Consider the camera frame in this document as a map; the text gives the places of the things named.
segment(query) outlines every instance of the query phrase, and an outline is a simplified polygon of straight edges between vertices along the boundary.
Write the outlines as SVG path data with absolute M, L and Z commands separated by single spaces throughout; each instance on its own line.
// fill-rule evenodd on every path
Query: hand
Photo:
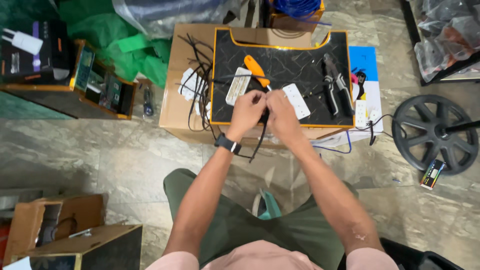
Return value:
M 288 148 L 305 138 L 301 131 L 300 122 L 295 115 L 292 104 L 285 96 L 283 90 L 268 92 L 267 107 L 270 111 L 267 127 Z
M 239 142 L 245 132 L 257 125 L 266 108 L 266 94 L 252 90 L 235 101 L 232 124 L 225 135 L 229 140 Z

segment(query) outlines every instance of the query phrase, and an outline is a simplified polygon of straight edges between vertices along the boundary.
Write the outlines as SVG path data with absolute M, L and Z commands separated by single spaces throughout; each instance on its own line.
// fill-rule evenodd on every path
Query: black wheel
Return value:
M 427 104 L 435 104 L 436 112 L 432 112 Z M 466 137 L 460 134 L 444 135 L 442 129 L 471 122 L 463 109 L 452 101 L 437 96 L 423 95 L 405 100 L 395 111 L 395 119 L 415 135 L 404 138 L 400 127 L 392 123 L 392 135 L 398 151 L 413 167 L 426 171 L 438 154 L 446 166 L 442 174 L 455 175 L 470 167 L 479 151 L 479 140 L 474 128 L 466 130 Z M 412 147 L 424 146 L 421 158 L 412 154 Z

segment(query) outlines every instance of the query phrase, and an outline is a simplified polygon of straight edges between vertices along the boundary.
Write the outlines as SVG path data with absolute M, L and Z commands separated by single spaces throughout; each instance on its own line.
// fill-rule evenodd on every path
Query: pink shirt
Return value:
M 178 251 L 156 260 L 146 270 L 198 270 L 198 259 Z M 289 251 L 267 241 L 255 241 L 232 250 L 208 263 L 204 270 L 322 270 L 307 255 Z M 359 248 L 347 256 L 347 270 L 398 270 L 386 253 L 369 247 Z

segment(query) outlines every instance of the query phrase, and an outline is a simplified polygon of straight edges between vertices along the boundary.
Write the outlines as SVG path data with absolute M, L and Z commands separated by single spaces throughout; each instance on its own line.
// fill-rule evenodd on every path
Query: green pants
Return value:
M 165 177 L 163 185 L 172 218 L 195 177 L 196 174 L 187 169 L 174 170 Z M 313 196 L 292 213 L 263 221 L 221 195 L 212 223 L 200 245 L 200 268 L 236 247 L 257 240 L 306 254 L 324 270 L 336 270 L 344 254 L 340 239 L 317 207 Z

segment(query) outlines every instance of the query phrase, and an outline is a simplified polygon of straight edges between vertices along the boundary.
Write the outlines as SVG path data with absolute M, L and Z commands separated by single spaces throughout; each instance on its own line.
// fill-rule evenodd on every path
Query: black watch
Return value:
M 218 136 L 218 138 L 216 139 L 216 142 L 214 144 L 214 146 L 216 147 L 224 147 L 226 148 L 228 151 L 234 153 L 235 155 L 238 155 L 238 153 L 240 152 L 240 149 L 241 149 L 241 145 L 236 143 L 236 142 L 232 142 L 230 141 L 229 139 L 227 139 L 225 137 L 225 133 L 220 133 L 220 136 Z

